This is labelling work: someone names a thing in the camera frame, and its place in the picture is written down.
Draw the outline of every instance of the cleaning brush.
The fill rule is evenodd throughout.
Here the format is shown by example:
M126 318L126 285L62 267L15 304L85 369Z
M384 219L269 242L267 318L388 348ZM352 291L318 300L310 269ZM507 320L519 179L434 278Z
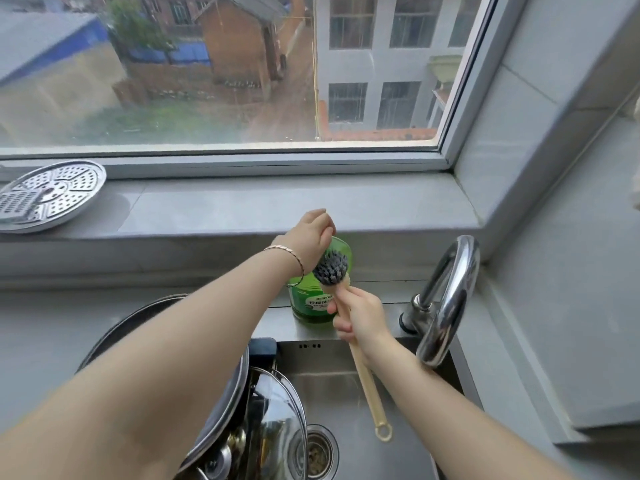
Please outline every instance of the cleaning brush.
M347 256L341 252L328 250L325 252L322 259L314 269L313 273L316 279L320 282L320 288L327 294L332 294L335 304L338 307L338 314L351 321L349 315L349 307L346 306L335 296L335 291L338 286L348 287L351 284L351 279L347 269L349 267L349 260ZM364 363L364 356L362 350L356 341L349 343L351 348L351 355L353 361L356 364L356 370L360 377L362 389L364 390L364 396L367 398L371 416L373 417L373 423L376 427L376 436L380 441L388 442L391 440L393 430L391 425L387 421L387 415L385 409L382 406L382 400L378 393L378 388L373 380L371 371Z

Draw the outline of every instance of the green plastic bottle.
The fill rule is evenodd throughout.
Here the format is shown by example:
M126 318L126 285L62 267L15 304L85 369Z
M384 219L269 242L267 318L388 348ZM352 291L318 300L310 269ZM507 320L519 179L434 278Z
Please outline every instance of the green plastic bottle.
M348 271L351 271L352 256L351 248L343 240L332 237L330 250L339 251L347 256L349 260ZM300 277L289 280L290 285L300 281ZM331 295L324 293L320 288L320 283L313 273L308 273L302 282L297 286L289 288L289 298L293 315L305 323L327 323L333 319L333 315L327 313L326 309L331 301Z

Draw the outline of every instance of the brush handle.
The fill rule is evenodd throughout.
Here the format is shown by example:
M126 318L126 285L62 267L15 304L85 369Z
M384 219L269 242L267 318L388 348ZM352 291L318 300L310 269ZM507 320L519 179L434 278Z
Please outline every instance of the brush handle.
M336 286L325 287L322 286L323 291L325 293L334 294L335 289L338 286L349 286L350 279L349 275L347 275L345 281L341 282ZM334 297L335 304L338 308L338 314L349 321L351 321L351 316L349 314L349 307L346 306L341 300ZM391 440L393 436L393 428L387 421L387 415L385 414L384 406L382 405L382 399L380 399L380 394L378 393L378 388L376 387L376 383L373 380L373 374L366 366L364 362L364 355L362 354L362 350L358 345L357 340L353 342L349 342L349 348L351 349L351 355L353 357L353 361L356 364L356 370L358 371L358 377L360 378L360 383L362 384L362 389L364 391L364 396L367 398L367 403L369 405L369 410L371 411L371 416L373 418L373 424L376 427L376 436L380 441L388 442Z

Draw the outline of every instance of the silver bracelet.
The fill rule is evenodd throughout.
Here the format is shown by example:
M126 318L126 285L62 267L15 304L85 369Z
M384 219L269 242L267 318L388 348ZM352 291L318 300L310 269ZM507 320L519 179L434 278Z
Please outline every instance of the silver bracelet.
M283 251L288 252L288 253L289 253L289 254L291 254L294 258L296 258L296 261L298 261L298 264L300 265L300 270L302 271L302 276L300 276L300 281L299 281L299 282L297 282L295 285L290 285L290 284L288 284L288 283L287 283L287 286L288 286L289 288L293 288L294 286L298 286L300 283L302 283L302 280L305 278L305 267L304 267L304 265L302 265L302 261L300 260L300 258L298 257L298 255L297 255L297 254L295 254L295 252L294 252L292 249L290 249L290 248L288 248L288 247L286 247L286 246L281 246L281 245L279 245L279 244L273 244L273 245L271 245L271 246L269 246L269 247L265 248L264 250L266 251L266 250L269 250L269 249L281 249L281 250L283 250Z

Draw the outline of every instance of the dirt path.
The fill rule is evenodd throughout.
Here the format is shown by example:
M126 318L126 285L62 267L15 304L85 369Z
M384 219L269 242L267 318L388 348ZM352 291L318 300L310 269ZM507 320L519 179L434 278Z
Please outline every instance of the dirt path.
M305 26L287 58L284 80L252 120L245 133L245 141L266 143L315 139L312 42L313 30Z

